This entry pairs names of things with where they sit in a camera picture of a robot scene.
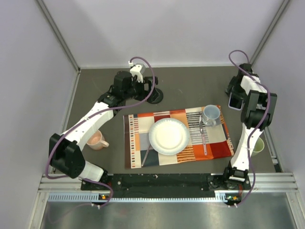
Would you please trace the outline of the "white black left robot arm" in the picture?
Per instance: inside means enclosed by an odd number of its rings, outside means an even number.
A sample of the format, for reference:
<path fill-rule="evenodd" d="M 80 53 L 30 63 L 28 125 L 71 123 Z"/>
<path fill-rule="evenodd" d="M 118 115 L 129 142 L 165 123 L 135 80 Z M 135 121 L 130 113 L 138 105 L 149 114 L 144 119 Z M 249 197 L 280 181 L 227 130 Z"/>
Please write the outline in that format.
<path fill-rule="evenodd" d="M 50 137 L 47 165 L 62 172 L 64 177 L 91 180 L 97 189 L 105 188 L 108 184 L 106 171 L 86 161 L 82 150 L 102 125 L 127 108 L 127 100 L 135 99 L 137 104 L 152 103 L 157 83 L 155 75 L 143 77 L 134 70 L 117 72 L 113 85 L 84 117 L 62 134 Z"/>

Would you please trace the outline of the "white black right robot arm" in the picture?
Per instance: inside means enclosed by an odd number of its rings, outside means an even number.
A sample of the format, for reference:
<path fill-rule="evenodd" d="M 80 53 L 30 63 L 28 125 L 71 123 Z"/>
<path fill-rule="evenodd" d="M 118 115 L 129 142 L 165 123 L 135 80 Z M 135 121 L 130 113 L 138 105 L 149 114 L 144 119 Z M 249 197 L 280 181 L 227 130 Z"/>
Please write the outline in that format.
<path fill-rule="evenodd" d="M 269 93 L 261 85 L 249 63 L 239 65 L 238 74 L 231 79 L 225 93 L 229 96 L 228 107 L 242 111 L 239 144 L 222 177 L 223 185 L 232 189 L 243 185 L 248 178 L 249 159 L 260 135 L 271 124 L 277 94 Z"/>

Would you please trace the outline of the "phone with lilac case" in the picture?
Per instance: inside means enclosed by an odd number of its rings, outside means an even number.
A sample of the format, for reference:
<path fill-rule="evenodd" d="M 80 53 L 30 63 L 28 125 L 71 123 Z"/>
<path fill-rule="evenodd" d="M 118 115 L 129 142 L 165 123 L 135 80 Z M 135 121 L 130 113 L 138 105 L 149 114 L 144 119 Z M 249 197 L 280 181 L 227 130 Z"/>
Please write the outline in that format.
<path fill-rule="evenodd" d="M 228 107 L 230 109 L 241 111 L 243 108 L 243 99 L 239 98 L 233 93 L 230 93 Z"/>

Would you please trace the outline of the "black phone stand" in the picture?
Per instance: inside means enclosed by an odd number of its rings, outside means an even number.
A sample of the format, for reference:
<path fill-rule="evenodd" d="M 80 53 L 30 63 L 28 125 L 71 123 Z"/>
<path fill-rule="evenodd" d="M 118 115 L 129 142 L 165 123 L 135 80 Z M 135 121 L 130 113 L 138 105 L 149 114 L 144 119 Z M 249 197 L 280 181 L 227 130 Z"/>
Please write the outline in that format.
<path fill-rule="evenodd" d="M 156 87 L 158 85 L 158 82 L 159 82 L 158 77 L 155 77 L 154 89 L 150 97 L 148 97 L 146 100 L 146 102 L 150 104 L 158 104 L 163 100 L 162 90 Z M 144 97 L 147 97 L 147 95 L 150 93 L 152 86 L 153 86 L 153 77 L 152 76 L 144 77 Z"/>

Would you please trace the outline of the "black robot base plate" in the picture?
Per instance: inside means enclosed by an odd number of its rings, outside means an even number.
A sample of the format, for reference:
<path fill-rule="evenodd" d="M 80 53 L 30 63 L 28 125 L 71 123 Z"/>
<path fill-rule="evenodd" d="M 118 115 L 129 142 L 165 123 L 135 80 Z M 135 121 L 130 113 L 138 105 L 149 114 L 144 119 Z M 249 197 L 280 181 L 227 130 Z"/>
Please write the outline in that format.
<path fill-rule="evenodd" d="M 115 193 L 119 192 L 156 192 L 157 190 L 188 190 L 202 189 L 210 191 L 215 189 L 247 190 L 250 188 L 249 178 L 245 181 L 227 179 L 224 175 L 208 173 L 197 174 L 108 174 L 99 180 L 109 185 Z"/>

